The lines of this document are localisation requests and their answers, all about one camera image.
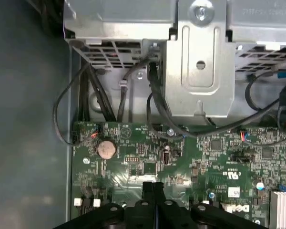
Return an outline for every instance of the blue connector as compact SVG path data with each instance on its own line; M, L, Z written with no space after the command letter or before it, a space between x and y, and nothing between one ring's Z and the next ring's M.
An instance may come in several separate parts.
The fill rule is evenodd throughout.
M278 189L282 192L286 192L286 186L285 185L279 185Z

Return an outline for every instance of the integrated circuit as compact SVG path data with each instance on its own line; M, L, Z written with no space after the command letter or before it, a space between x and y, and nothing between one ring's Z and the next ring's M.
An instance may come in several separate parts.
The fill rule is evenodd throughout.
M211 150L219 151L222 148L221 139L211 140Z
M263 159L272 159L273 149L270 147L263 148L262 158Z
M144 162L143 171L144 171L144 175L155 175L156 174L156 163Z

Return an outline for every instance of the metal bracket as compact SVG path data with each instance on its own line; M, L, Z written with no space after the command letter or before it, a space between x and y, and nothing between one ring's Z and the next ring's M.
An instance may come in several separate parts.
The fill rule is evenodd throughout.
M172 116L194 116L198 106L207 117L229 113L235 44L225 40L226 6L226 0L179 1L177 40L167 42L163 68Z

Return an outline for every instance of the capacitor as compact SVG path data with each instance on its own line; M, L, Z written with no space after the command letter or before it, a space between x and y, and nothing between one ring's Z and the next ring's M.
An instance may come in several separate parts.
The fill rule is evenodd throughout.
M97 151L101 158L108 160L114 156L116 146L112 141L105 140L99 143Z
M264 184L262 182L258 182L256 184L256 188L257 188L257 190L263 190L264 189Z
M215 197L215 193L214 193L214 192L210 192L210 193L209 193L209 198L210 198L210 199L213 199L214 197Z
M169 162L169 154L168 151L163 151L163 163L167 165Z

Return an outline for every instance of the cable tie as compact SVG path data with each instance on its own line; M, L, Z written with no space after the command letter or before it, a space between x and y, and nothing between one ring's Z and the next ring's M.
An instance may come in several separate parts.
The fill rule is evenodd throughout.
M128 88L128 80L120 80L119 86Z

